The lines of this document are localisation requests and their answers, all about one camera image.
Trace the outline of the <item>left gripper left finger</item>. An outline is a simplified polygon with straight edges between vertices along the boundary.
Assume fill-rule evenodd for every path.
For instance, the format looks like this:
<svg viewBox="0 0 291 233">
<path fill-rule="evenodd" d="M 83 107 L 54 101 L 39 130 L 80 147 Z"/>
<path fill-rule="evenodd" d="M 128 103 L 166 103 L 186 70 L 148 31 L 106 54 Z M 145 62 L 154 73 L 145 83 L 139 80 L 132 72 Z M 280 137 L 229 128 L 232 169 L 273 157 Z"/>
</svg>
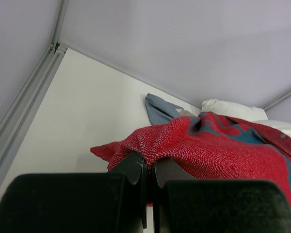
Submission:
<svg viewBox="0 0 291 233">
<path fill-rule="evenodd" d="M 20 175 L 0 201 L 0 233 L 141 233 L 146 176 L 136 152 L 106 173 Z"/>
</svg>

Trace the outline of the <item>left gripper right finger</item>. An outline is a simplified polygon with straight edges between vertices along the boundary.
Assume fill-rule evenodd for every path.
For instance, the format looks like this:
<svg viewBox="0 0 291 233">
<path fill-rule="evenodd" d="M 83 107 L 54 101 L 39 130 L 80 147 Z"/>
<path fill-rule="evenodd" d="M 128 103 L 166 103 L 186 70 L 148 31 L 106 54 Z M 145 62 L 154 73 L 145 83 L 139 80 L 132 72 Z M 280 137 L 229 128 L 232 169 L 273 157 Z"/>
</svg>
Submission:
<svg viewBox="0 0 291 233">
<path fill-rule="evenodd" d="M 157 233 L 291 233 L 291 208 L 268 180 L 197 179 L 175 161 L 152 166 Z"/>
</svg>

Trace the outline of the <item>red pillowcase with grey print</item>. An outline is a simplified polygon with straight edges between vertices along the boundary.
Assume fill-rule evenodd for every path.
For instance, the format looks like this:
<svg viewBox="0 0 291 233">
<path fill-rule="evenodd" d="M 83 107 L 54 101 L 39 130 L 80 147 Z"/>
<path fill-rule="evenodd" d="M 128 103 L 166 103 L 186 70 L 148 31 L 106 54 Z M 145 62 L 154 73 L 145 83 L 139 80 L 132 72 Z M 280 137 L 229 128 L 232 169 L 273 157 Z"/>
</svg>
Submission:
<svg viewBox="0 0 291 233">
<path fill-rule="evenodd" d="M 148 166 L 172 158 L 196 178 L 271 180 L 291 206 L 291 138 L 281 134 L 269 126 L 202 112 L 139 128 L 122 141 L 90 151 L 107 161 L 108 169 L 134 151 Z"/>
</svg>

